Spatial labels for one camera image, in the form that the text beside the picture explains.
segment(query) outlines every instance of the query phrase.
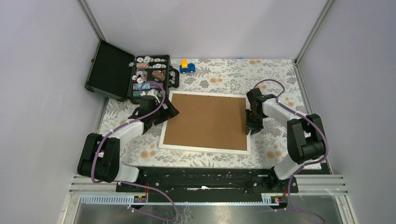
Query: blue toy truck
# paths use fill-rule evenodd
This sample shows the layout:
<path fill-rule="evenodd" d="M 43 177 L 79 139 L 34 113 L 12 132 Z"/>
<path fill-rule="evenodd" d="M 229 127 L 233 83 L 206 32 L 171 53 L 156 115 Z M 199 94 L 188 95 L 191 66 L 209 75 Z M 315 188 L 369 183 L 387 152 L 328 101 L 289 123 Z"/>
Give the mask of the blue toy truck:
<path fill-rule="evenodd" d="M 187 72 L 195 72 L 194 63 L 187 64 L 187 59 L 182 59 L 182 64 L 180 65 L 180 73 L 186 74 Z"/>

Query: cork board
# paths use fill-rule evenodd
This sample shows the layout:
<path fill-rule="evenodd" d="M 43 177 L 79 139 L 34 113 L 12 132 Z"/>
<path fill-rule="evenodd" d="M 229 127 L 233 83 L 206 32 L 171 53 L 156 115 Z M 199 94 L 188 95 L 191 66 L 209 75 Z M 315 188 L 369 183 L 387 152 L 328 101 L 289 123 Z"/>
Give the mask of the cork board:
<path fill-rule="evenodd" d="M 250 154 L 244 95 L 171 91 L 169 99 L 180 113 L 164 123 L 160 148 Z"/>

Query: floral pattern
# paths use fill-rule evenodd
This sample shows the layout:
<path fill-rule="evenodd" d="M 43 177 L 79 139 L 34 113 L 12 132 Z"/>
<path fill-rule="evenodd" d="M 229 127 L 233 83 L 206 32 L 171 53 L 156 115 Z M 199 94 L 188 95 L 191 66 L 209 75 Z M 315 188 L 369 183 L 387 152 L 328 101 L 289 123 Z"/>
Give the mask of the floral pattern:
<path fill-rule="evenodd" d="M 178 69 L 180 59 L 171 59 Z M 170 90 L 219 92 L 245 95 L 257 82 L 271 78 L 286 88 L 280 101 L 293 109 L 306 112 L 301 91 L 289 59 L 189 59 L 195 73 L 180 74 L 180 86 Z M 277 94 L 282 89 L 273 82 L 259 85 L 264 94 Z M 100 133 L 107 133 L 126 121 L 138 105 L 110 99 Z M 251 155 L 196 153 L 158 148 L 162 124 L 154 126 L 121 149 L 121 161 L 132 166 L 270 168 L 287 154 L 286 129 L 273 119 L 263 121 L 264 129 L 251 137 Z"/>

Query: case lid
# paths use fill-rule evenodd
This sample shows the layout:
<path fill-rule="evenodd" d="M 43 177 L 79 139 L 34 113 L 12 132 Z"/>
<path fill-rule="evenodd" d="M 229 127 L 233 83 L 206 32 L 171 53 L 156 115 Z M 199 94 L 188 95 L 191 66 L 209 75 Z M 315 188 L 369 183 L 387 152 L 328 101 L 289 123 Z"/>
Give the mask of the case lid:
<path fill-rule="evenodd" d="M 96 89 L 123 99 L 128 98 L 135 56 L 105 41 L 101 41 L 87 83 Z"/>

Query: white frame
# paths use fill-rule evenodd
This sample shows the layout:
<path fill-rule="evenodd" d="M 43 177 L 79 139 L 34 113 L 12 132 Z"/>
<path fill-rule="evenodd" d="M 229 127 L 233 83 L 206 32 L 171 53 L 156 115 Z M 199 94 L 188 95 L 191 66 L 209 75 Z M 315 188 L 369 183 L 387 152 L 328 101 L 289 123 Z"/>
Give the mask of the white frame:
<path fill-rule="evenodd" d="M 232 94 L 223 94 L 223 93 L 208 93 L 208 92 L 187 92 L 187 91 L 170 91 L 169 93 L 169 101 L 172 102 L 173 94 L 187 94 L 187 95 L 200 95 L 200 96 L 214 96 L 214 97 L 233 97 L 233 98 L 245 98 L 246 99 L 246 108 L 250 107 L 248 100 L 245 95 L 232 95 Z M 204 152 L 204 153 L 220 153 L 220 154 L 239 154 L 239 155 L 250 155 L 250 133 L 246 136 L 247 140 L 247 150 L 232 150 L 232 149 L 219 149 L 219 148 L 205 148 L 205 147 L 191 147 L 191 146 L 178 146 L 178 145 L 166 145 L 163 143 L 166 131 L 167 121 L 164 122 L 161 132 L 161 138 L 159 143 L 160 149 L 176 149 L 176 150 L 185 150 L 191 152 Z"/>

